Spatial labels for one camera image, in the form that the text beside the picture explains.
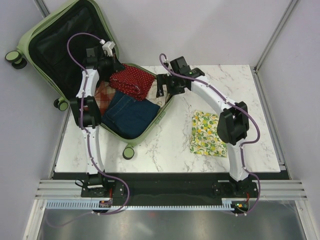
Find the red polka dot cloth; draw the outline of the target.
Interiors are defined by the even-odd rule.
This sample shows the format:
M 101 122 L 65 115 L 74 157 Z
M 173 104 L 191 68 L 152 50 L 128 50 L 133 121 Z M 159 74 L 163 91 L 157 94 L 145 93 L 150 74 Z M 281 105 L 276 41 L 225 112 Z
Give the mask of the red polka dot cloth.
M 124 70 L 110 76 L 110 87 L 137 101 L 143 101 L 152 87 L 155 76 L 137 66 L 128 64 L 123 66 Z

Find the red plaid shirt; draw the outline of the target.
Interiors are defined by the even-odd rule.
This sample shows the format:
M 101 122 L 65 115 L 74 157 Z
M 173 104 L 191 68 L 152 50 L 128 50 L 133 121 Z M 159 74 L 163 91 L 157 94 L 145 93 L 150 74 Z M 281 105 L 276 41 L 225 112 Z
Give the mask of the red plaid shirt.
M 101 82 L 95 90 L 94 97 L 101 114 L 107 110 L 115 94 L 116 90 L 108 82 Z

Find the blue denim jeans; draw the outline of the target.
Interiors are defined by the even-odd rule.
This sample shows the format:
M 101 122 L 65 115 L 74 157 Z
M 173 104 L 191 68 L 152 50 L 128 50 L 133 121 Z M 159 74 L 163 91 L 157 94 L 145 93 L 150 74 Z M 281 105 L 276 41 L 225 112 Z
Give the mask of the blue denim jeans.
M 138 101 L 117 91 L 102 115 L 101 122 L 120 137 L 131 140 L 147 129 L 159 110 L 160 106 L 147 99 Z

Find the cream printed garment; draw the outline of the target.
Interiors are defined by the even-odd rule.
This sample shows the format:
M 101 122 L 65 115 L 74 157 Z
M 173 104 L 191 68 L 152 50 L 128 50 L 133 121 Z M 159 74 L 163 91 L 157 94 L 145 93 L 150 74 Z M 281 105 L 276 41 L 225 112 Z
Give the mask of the cream printed garment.
M 160 106 L 161 108 L 165 106 L 165 104 L 170 98 L 170 95 L 168 94 L 168 91 L 167 91 L 167 86 L 164 84 L 162 88 L 163 88 L 163 96 L 156 97 L 158 88 L 157 88 L 157 81 L 155 80 L 152 83 L 151 88 L 146 96 L 147 100 L 149 100 L 153 104 Z

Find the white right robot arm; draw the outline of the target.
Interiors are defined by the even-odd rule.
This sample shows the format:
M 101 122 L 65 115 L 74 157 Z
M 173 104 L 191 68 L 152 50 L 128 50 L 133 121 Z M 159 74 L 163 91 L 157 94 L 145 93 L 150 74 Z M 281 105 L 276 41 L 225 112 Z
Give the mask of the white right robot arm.
M 184 57 L 168 61 L 162 53 L 159 56 L 166 73 L 156 76 L 156 97 L 165 93 L 172 96 L 185 93 L 188 89 L 200 96 L 217 114 L 217 135 L 226 144 L 229 159 L 229 191 L 240 197 L 249 191 L 251 180 L 244 166 L 243 145 L 248 135 L 248 107 L 243 102 L 235 102 L 214 87 L 199 68 L 191 68 Z

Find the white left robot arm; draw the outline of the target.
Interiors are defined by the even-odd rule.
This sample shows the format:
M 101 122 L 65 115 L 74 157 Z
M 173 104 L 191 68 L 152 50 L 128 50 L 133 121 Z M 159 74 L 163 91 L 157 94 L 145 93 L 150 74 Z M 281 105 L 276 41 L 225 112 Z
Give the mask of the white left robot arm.
M 75 184 L 82 188 L 83 198 L 112 197 L 113 186 L 105 176 L 102 163 L 99 130 L 102 123 L 100 108 L 95 99 L 96 88 L 100 83 L 100 73 L 111 62 L 98 46 L 85 50 L 81 67 L 81 83 L 76 96 L 70 99 L 74 121 L 80 128 L 86 153 L 86 172 L 84 179 L 77 179 Z

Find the green hard-shell suitcase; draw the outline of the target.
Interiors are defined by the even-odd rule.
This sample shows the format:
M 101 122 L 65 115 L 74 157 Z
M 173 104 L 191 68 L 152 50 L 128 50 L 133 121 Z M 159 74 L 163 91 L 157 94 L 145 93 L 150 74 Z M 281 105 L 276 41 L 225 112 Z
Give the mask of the green hard-shell suitcase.
M 93 0 L 74 0 L 25 33 L 16 47 L 16 57 L 7 61 L 17 70 L 32 64 L 60 94 L 54 106 L 65 103 L 71 107 L 70 99 L 80 89 L 86 49 L 102 48 L 107 42 L 114 42 L 114 38 L 99 5 Z M 164 115 L 165 108 L 160 107 L 151 124 L 134 139 L 122 138 L 102 122 L 100 125 L 126 143 L 122 155 L 129 160 L 132 155 L 127 152 L 133 151 Z

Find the yellow floral print cloth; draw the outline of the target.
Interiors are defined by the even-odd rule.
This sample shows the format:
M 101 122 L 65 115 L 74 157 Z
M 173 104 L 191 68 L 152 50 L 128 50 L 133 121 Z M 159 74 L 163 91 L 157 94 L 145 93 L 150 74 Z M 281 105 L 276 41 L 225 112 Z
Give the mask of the yellow floral print cloth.
M 189 150 L 193 154 L 226 158 L 227 145 L 217 132 L 219 117 L 196 110 L 192 117 Z

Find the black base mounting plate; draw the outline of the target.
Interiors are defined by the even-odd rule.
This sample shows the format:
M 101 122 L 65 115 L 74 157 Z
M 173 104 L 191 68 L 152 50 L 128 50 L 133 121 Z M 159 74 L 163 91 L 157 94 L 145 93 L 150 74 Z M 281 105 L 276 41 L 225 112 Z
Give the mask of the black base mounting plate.
M 217 204 L 223 199 L 253 199 L 258 186 L 253 177 L 246 193 L 233 194 L 227 173 L 111 173 L 108 183 L 112 201 L 118 205 Z

